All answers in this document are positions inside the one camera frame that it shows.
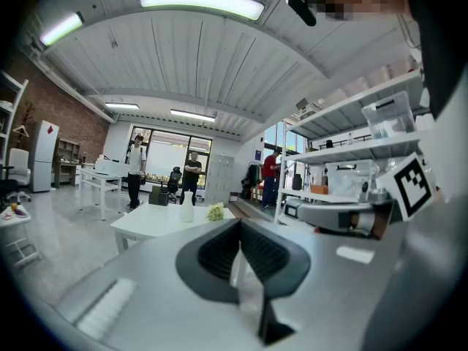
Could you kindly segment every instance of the white desk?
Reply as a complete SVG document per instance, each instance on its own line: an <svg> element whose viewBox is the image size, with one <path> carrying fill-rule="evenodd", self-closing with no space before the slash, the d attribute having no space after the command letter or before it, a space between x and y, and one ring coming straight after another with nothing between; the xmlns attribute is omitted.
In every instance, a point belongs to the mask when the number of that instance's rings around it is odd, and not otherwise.
<svg viewBox="0 0 468 351"><path fill-rule="evenodd" d="M144 241L176 233L190 227L207 224L208 207L194 207L193 222L182 222L179 217L179 204L167 206L145 203L134 211L118 219L110 226L114 228L118 253L128 249L127 239ZM224 218L234 219L233 213L224 208Z"/></svg>
<svg viewBox="0 0 468 351"><path fill-rule="evenodd" d="M26 209L24 209L24 207L22 205L19 205L18 209L22 210L23 212L26 212ZM2 216L4 214L12 214L13 217L11 219L3 219ZM14 263L15 267L18 267L19 265L25 264L28 261L31 261L31 260L35 259L36 257L38 257L39 259L41 258L39 252L37 251L37 247L32 242L30 242L29 239L28 239L28 233L26 231L26 223L30 222L30 221L31 221L31 216L18 217L18 216L15 215L15 213L12 211L12 209L10 207L8 207L3 212L1 212L1 215L0 215L0 229L4 229L4 228L7 228L7 227L18 226L18 225L23 225L24 226L24 233L25 233L26 237L25 238L20 238L20 239L18 239L16 241L13 241L12 243L9 243L9 244L7 244L5 246L7 249L10 248L10 247L15 248L16 252L18 252L20 254L20 256L21 256L19 261ZM23 253L22 250L24 248L26 248L28 245L34 247L34 252L32 252L31 254L26 255L26 254Z"/></svg>
<svg viewBox="0 0 468 351"><path fill-rule="evenodd" d="M118 184L109 184L107 181L118 181ZM122 187L122 178L115 175L108 174L99 174L94 169L81 169L80 170L80 189L79 189L79 198L80 198L80 211L83 209L83 184L88 184L93 189L93 198L94 192L100 190L100 202L101 202L101 219L105 220L105 193L107 191L117 190L118 196L118 212L121 213L121 187Z"/></svg>

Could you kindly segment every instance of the white refrigerator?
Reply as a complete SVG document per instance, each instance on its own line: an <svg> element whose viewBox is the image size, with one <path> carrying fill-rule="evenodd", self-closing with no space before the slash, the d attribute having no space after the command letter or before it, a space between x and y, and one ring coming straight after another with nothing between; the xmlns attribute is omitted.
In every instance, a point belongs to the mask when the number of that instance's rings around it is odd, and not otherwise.
<svg viewBox="0 0 468 351"><path fill-rule="evenodd" d="M29 154L29 169L32 180L29 182L32 192L49 191L52 173L53 152L56 147L59 127L47 121L36 125Z"/></svg>

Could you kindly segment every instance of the floor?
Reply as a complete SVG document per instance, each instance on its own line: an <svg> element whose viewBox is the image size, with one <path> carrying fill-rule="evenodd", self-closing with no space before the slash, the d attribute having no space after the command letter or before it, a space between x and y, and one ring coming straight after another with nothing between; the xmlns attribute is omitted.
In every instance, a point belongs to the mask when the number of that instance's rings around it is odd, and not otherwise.
<svg viewBox="0 0 468 351"><path fill-rule="evenodd" d="M118 254L110 224L122 217L117 212L118 201L125 209L128 194L123 192L120 200L116 193L106 195L107 219L102 221L100 208L92 205L91 190L85 187L84 191L82 211L78 209L78 188L70 185L53 192L32 194L30 203L23 202L32 216L26 226L28 237L37 245L42 259L21 268L18 278L26 289L51 306L58 303L74 283ZM147 201L148 194L140 193L140 200ZM235 207L229 206L229 209L235 216L245 217ZM21 230L2 231L2 238L8 240L16 236L8 232Z"/></svg>

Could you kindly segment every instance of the man in white shirt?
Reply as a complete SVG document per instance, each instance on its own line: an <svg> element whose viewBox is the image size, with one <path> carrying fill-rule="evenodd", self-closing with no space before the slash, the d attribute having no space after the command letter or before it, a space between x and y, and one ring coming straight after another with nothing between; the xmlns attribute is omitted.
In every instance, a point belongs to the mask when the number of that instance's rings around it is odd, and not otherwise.
<svg viewBox="0 0 468 351"><path fill-rule="evenodd" d="M130 211L140 205L138 192L140 192L140 177L145 175L146 169L146 148L141 146L143 137L135 137L135 146L129 153L130 170L128 176Z"/></svg>

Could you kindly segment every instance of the camera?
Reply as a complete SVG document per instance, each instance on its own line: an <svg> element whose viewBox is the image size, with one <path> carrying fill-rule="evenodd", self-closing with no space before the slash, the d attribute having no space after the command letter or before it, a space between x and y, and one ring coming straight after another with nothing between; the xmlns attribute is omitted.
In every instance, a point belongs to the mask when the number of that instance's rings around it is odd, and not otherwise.
<svg viewBox="0 0 468 351"><path fill-rule="evenodd" d="M286 0L286 3L294 9L307 26L315 26L317 24L317 20L314 13L310 10L307 0Z"/></svg>

